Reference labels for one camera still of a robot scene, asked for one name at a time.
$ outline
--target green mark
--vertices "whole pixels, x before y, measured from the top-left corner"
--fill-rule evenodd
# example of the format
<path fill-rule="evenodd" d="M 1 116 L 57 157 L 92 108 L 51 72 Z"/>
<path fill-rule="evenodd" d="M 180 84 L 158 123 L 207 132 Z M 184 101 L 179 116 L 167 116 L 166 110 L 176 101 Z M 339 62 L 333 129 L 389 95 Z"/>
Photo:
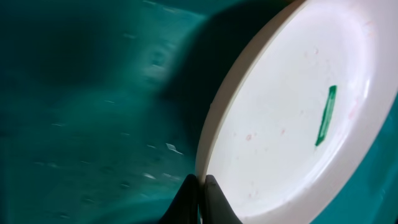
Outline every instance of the green mark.
<path fill-rule="evenodd" d="M 318 139 L 315 143 L 315 146 L 319 146 L 323 142 L 326 137 L 326 133 L 328 132 L 331 114 L 333 113 L 333 107 L 335 106 L 336 92 L 336 85 L 329 87 L 328 101 L 326 101 L 326 106 L 323 110 L 322 123 L 319 128 Z"/>

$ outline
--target teal container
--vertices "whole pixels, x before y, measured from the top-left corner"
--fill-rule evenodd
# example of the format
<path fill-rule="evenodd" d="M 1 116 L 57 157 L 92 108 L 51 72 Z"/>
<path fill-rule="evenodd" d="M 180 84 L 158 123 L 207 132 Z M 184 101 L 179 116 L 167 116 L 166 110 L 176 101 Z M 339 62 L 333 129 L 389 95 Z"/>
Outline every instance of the teal container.
<path fill-rule="evenodd" d="M 159 219 L 229 68 L 287 4 L 2 1 L 0 222 Z M 394 221 L 397 107 L 314 223 Z"/>

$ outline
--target stain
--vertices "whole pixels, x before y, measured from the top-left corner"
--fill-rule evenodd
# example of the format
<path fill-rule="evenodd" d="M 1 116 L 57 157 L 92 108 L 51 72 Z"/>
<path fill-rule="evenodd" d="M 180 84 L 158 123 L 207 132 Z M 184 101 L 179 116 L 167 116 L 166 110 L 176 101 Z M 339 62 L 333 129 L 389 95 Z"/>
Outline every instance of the stain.
<path fill-rule="evenodd" d="M 356 110 L 358 109 L 358 105 L 359 105 L 359 100 L 356 99 L 355 100 L 355 104 L 353 106 L 353 109 L 351 109 L 351 111 L 348 114 L 348 119 L 353 119 L 355 114 L 356 114 Z"/>
<path fill-rule="evenodd" d="M 326 138 L 328 132 L 329 124 L 331 121 L 331 115 L 333 113 L 333 108 L 335 106 L 337 86 L 333 85 L 329 87 L 329 96 L 326 101 L 325 109 L 323 110 L 323 116 L 321 121 L 321 126 L 319 127 L 319 133 L 315 146 L 319 146 L 323 140 Z"/>
<path fill-rule="evenodd" d="M 373 29 L 373 22 L 372 21 L 367 21 L 364 26 L 363 26 L 365 34 L 368 35 L 368 37 L 374 36 L 374 29 Z"/>

